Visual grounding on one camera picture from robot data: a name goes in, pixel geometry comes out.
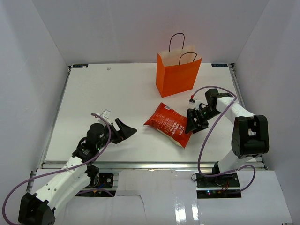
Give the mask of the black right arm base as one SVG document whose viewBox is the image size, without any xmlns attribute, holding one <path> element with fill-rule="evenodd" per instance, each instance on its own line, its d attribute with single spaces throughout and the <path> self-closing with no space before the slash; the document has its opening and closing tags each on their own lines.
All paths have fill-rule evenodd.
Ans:
<svg viewBox="0 0 300 225">
<path fill-rule="evenodd" d="M 203 177 L 200 173 L 194 173 L 191 180 L 196 182 L 198 188 L 240 188 L 237 173 L 226 174 L 218 177 Z"/>
</svg>

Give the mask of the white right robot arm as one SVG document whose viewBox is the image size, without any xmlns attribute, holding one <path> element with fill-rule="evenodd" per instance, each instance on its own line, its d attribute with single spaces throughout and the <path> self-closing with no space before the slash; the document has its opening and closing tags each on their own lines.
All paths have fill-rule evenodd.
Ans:
<svg viewBox="0 0 300 225">
<path fill-rule="evenodd" d="M 228 174 L 247 167 L 247 161 L 269 151 L 268 120 L 264 115 L 246 110 L 237 102 L 233 92 L 223 89 L 220 93 L 218 86 L 206 86 L 206 89 L 206 104 L 197 103 L 193 96 L 189 100 L 195 106 L 187 109 L 185 133 L 195 134 L 210 129 L 200 150 L 203 152 L 209 136 L 223 116 L 233 124 L 231 150 L 215 163 L 209 175 L 215 186 L 222 187 L 229 181 Z"/>
</svg>

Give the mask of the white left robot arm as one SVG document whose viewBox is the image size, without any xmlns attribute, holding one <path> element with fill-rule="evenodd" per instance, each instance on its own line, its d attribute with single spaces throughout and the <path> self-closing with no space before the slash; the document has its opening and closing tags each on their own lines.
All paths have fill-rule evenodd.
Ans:
<svg viewBox="0 0 300 225">
<path fill-rule="evenodd" d="M 33 194 L 25 194 L 21 199 L 18 221 L 22 225 L 53 225 L 62 208 L 82 189 L 94 187 L 99 182 L 99 168 L 94 161 L 108 144 L 118 144 L 137 132 L 115 119 L 118 130 L 112 123 L 100 118 L 101 123 L 90 125 L 65 163 L 62 172 L 52 177 Z"/>
</svg>

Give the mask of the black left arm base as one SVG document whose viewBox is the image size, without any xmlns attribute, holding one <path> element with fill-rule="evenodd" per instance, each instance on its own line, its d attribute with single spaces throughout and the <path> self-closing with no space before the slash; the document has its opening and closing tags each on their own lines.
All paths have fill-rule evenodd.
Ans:
<svg viewBox="0 0 300 225">
<path fill-rule="evenodd" d="M 90 183 L 85 188 L 113 188 L 113 173 L 98 173 L 90 178 Z"/>
</svg>

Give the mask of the large red chips bag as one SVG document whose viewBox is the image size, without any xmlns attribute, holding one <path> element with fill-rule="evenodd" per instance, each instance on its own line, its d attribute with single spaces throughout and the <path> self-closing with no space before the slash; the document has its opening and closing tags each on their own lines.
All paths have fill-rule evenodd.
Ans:
<svg viewBox="0 0 300 225">
<path fill-rule="evenodd" d="M 180 115 L 164 103 L 160 103 L 144 123 L 170 138 L 176 145 L 186 148 L 192 133 L 186 134 L 188 118 Z"/>
</svg>

